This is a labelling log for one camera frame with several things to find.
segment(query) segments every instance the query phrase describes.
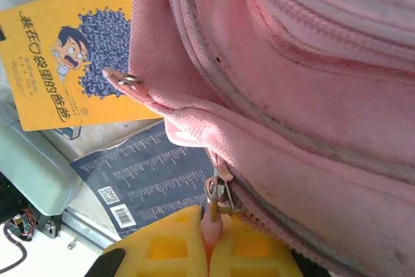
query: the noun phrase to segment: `cable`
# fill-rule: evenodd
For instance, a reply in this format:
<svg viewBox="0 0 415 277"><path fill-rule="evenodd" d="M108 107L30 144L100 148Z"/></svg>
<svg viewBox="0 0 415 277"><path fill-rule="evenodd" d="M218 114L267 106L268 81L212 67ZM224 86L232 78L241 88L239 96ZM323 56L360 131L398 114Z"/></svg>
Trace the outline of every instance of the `cable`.
<svg viewBox="0 0 415 277"><path fill-rule="evenodd" d="M38 225L38 222L36 221L36 218L34 217L33 213L29 209L23 209L22 211L25 212L27 215L27 220L30 224L30 230L27 233L25 233L25 230L23 227L23 231L21 231L21 235L32 238L34 230Z"/></svg>
<svg viewBox="0 0 415 277"><path fill-rule="evenodd" d="M10 226L10 222L6 222L5 227L3 228L3 233L6 236L7 240L9 240L13 245L16 245L20 249L20 251L22 253L22 257L17 262L15 262L14 264L11 264L10 266L8 266L4 269L0 269L0 274L3 274L5 272L8 272L8 271L16 268L18 265L22 264L23 261L25 261L26 258L27 258L27 251L26 251L25 247L19 241L14 240L11 237L11 234L8 233L8 227L9 226Z"/></svg>

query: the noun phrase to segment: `barcode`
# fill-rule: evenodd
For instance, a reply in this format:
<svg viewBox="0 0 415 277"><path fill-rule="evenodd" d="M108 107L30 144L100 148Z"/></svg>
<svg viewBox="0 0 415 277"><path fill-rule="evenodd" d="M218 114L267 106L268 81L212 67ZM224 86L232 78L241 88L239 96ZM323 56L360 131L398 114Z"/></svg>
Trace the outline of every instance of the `barcode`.
<svg viewBox="0 0 415 277"><path fill-rule="evenodd" d="M115 204L116 202L119 202L119 198L111 186L98 189L98 193L101 195L102 199L105 200L106 204Z"/></svg>
<svg viewBox="0 0 415 277"><path fill-rule="evenodd" d="M130 226L137 225L134 218L132 217L130 210L128 210L125 204L120 204L118 206L110 208L115 220L120 228L126 228Z"/></svg>

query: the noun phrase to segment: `white surface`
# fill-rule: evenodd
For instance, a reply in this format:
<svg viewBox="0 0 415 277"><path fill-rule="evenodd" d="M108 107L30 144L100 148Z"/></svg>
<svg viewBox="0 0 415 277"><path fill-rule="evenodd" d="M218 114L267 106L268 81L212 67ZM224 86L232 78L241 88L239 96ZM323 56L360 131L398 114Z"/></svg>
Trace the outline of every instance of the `white surface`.
<svg viewBox="0 0 415 277"><path fill-rule="evenodd" d="M33 0L0 0L0 11L13 6L28 3ZM0 99L6 102L12 102L10 88L6 79L5 70L0 61ZM69 140L55 134L53 131L44 131L43 135L69 160L74 160L85 153L91 152L102 145L108 144L119 139L131 132L151 124L153 121L133 121L125 123L116 123L110 125L84 126L81 130L81 136L70 142ZM71 207L91 219L101 227L116 234L110 218L107 216L104 208L88 188L82 183L78 195L75 197Z"/></svg>
<svg viewBox="0 0 415 277"><path fill-rule="evenodd" d="M3 225L0 226L0 269L3 269L21 258L18 247L6 240L3 235ZM77 243L72 250L67 248L72 237L61 232L56 239L50 239L37 233L30 243L23 242L27 250L26 260L15 269L1 277L42 276L42 277L82 277L97 259L98 254Z"/></svg>

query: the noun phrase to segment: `zipper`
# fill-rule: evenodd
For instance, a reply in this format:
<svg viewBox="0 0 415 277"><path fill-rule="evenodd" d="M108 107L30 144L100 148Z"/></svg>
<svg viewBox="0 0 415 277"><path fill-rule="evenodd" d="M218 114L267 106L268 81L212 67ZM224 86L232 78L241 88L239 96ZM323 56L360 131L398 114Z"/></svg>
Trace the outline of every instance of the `zipper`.
<svg viewBox="0 0 415 277"><path fill-rule="evenodd" d="M272 214L271 210L276 210L275 207L259 200L259 195L245 184L248 182L235 171L230 173L225 164L215 166L214 176L205 183L206 199L211 206L210 218L213 222L217 220L218 214L238 216L252 228L282 241L329 271L346 276L364 276L310 245Z"/></svg>
<svg viewBox="0 0 415 277"><path fill-rule="evenodd" d="M377 175L413 184L413 181L410 178L411 175L408 174L411 170L409 165L398 162L387 162L386 160L381 160L375 156L369 156L369 154L359 154L358 152L353 152L351 149L347 149L346 147L330 144L330 142L328 143L326 140L319 139L316 136L312 137L302 132L298 132L295 128L287 125L282 120L268 115L262 107L256 107L255 103L253 103L248 97L245 97L242 93L234 92L234 90L238 89L237 86L226 76L226 72L222 69L222 67L215 63L217 62L215 60L216 55L209 47L208 41L203 35L202 27L197 20L196 0L170 1L173 16L176 20L187 54L203 79L213 88L214 91L216 91L217 94L220 94L221 99L228 104L232 103L232 110L239 113L241 113L241 111L252 111L249 113L249 116L246 115L245 117L253 119L257 122L259 121L254 117L254 115L261 115L261 118L264 118L264 120L259 123L262 123L267 128L277 132L280 136L283 136L285 139L303 150L328 159L334 159L338 162L358 167L359 169L367 170ZM298 20L299 25L307 25L310 29L315 29L319 34L329 36L330 38L337 38L337 41L346 42L349 46L353 43L356 47L355 43L352 42L352 40L356 41L352 35L355 33L357 34L357 31L346 27L341 27L340 30L327 29L327 25L332 25L333 27L337 27L338 25L324 19L322 16L316 15L314 12L311 12L295 0L275 0L275 2L277 3L274 5L276 8L295 16L293 20ZM365 41L367 35L363 33L361 34L365 36L361 41L367 44L367 48L364 48L365 50L362 48L364 50L363 55L369 55L372 51L369 47L372 47L373 44L368 43L367 40ZM201 50L205 51L206 54L200 53L199 51ZM280 51L280 53L285 54L287 58L290 58L294 62L300 61L301 63L300 59L297 60L291 55L287 55L286 51ZM379 57L376 57L376 60L380 60L382 58L385 59L385 54L380 53L379 51L377 54ZM211 65L209 71L205 66L208 62L209 65ZM406 69L412 68L413 62L408 66L406 60L400 60L399 65L405 65Z"/></svg>
<svg viewBox="0 0 415 277"><path fill-rule="evenodd" d="M372 36L351 27L336 23L296 0L267 0L274 8L282 10L301 26L307 27L322 36L346 45L353 44L361 52L400 57L410 61L415 60L414 48L409 45L400 45L390 40Z"/></svg>

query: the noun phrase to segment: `metal zipper slider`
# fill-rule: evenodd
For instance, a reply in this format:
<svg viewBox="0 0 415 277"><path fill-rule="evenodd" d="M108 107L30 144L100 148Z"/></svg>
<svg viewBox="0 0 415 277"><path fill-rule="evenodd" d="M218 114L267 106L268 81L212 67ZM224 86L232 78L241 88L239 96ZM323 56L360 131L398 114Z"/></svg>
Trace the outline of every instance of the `metal zipper slider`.
<svg viewBox="0 0 415 277"><path fill-rule="evenodd" d="M205 182L205 194L207 204L211 206L211 221L216 222L218 214L230 216L238 215L243 212L240 206L235 205L228 182L233 177L225 165L215 168L215 176Z"/></svg>
<svg viewBox="0 0 415 277"><path fill-rule="evenodd" d="M123 77L118 80L118 84L122 86L131 86L135 84L141 84L142 81L138 79L137 77L129 74L123 74Z"/></svg>

